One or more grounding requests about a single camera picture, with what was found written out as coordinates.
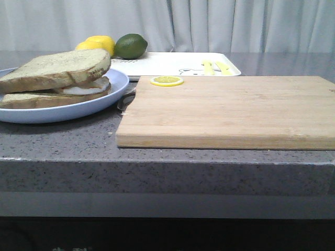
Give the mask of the front yellow lemon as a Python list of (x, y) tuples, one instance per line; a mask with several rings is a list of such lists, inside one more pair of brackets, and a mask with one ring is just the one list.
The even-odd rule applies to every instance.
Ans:
[(83, 41), (75, 47), (75, 50), (103, 49), (103, 48), (104, 48), (104, 46), (101, 42), (98, 42), (98, 41)]

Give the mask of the yellow plastic fork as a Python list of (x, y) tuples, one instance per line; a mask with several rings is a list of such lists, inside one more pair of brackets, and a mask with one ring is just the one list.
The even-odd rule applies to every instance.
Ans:
[(203, 60), (202, 61), (202, 65), (204, 67), (204, 75), (206, 76), (213, 76), (215, 74), (213, 68), (212, 68), (212, 64), (211, 61), (209, 60)]

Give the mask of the grey curtain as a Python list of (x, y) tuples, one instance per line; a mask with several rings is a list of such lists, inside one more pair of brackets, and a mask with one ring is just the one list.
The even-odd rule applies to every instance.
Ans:
[(334, 52), (334, 1), (1, 1), (1, 50), (138, 33), (152, 52)]

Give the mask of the fried egg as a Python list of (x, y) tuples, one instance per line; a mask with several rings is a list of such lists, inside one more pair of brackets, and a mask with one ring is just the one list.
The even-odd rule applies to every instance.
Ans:
[(66, 95), (90, 95), (90, 94), (98, 94), (104, 91), (109, 90), (111, 84), (109, 82), (108, 77), (103, 76), (98, 78), (92, 82), (85, 83), (80, 86), (67, 86), (67, 87), (60, 87), (54, 88), (53, 91), (59, 94), (66, 94)]

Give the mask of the wooden cutting board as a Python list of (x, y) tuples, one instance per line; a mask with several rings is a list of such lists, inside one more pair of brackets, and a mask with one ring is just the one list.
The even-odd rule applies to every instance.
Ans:
[(140, 77), (120, 147), (333, 150), (334, 84), (319, 76)]

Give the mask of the rear yellow lemon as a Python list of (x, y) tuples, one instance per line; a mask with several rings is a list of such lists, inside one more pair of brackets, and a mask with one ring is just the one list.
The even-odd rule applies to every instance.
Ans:
[(114, 56), (115, 42), (110, 36), (99, 35), (88, 37), (85, 42), (90, 48), (101, 48), (109, 52), (110, 56)]

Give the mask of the blue plate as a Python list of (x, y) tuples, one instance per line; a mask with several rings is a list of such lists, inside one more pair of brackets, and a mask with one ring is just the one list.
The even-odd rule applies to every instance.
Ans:
[(78, 104), (39, 108), (39, 109), (1, 109), (1, 121), (10, 123), (52, 123), (85, 117), (99, 112), (115, 102), (125, 93), (129, 77), (115, 69), (110, 69), (107, 76), (112, 84), (108, 95)]

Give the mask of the yellow lemon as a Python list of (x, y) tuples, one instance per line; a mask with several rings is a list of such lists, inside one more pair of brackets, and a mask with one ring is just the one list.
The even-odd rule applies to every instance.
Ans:
[(110, 36), (99, 35), (88, 37), (85, 42), (90, 48), (101, 48), (109, 52), (110, 56), (114, 56), (115, 42)]
[(104, 46), (101, 42), (98, 42), (98, 41), (83, 41), (75, 47), (75, 50), (103, 49), (103, 48), (104, 48)]

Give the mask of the yellow plastic knife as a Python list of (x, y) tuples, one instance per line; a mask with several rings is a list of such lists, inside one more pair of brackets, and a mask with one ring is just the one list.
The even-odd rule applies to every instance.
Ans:
[(229, 66), (220, 62), (216, 61), (215, 64), (219, 67), (221, 74), (224, 76), (232, 76), (232, 73), (229, 71)]

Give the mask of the lemon slice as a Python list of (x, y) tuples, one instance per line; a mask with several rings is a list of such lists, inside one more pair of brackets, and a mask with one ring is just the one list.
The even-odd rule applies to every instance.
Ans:
[(178, 76), (162, 75), (153, 77), (150, 83), (155, 86), (172, 87), (183, 84), (184, 80)]

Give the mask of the white rectangular tray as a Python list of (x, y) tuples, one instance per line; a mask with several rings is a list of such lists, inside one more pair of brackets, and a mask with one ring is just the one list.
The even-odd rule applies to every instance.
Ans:
[(133, 81), (149, 75), (204, 76), (203, 60), (211, 61), (215, 76), (224, 76), (216, 61), (228, 65), (232, 76), (241, 75), (224, 54), (205, 52), (146, 52), (135, 60), (111, 59), (111, 68), (125, 73)]

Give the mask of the green lime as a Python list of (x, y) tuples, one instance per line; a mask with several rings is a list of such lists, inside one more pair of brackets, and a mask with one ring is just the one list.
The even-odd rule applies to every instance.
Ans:
[(145, 53), (147, 46), (148, 42), (141, 35), (129, 33), (116, 42), (114, 56), (126, 60), (137, 59)]

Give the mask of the bread slice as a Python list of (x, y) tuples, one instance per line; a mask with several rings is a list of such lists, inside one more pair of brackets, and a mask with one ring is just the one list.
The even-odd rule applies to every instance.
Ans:
[(1, 93), (80, 86), (102, 77), (110, 65), (110, 54), (104, 49), (38, 56), (2, 76)]
[(66, 106), (90, 101), (106, 96), (111, 89), (111, 84), (107, 88), (96, 94), (88, 95), (68, 95), (58, 93), (12, 93), (5, 94), (1, 100), (1, 108), (5, 109), (37, 109)]

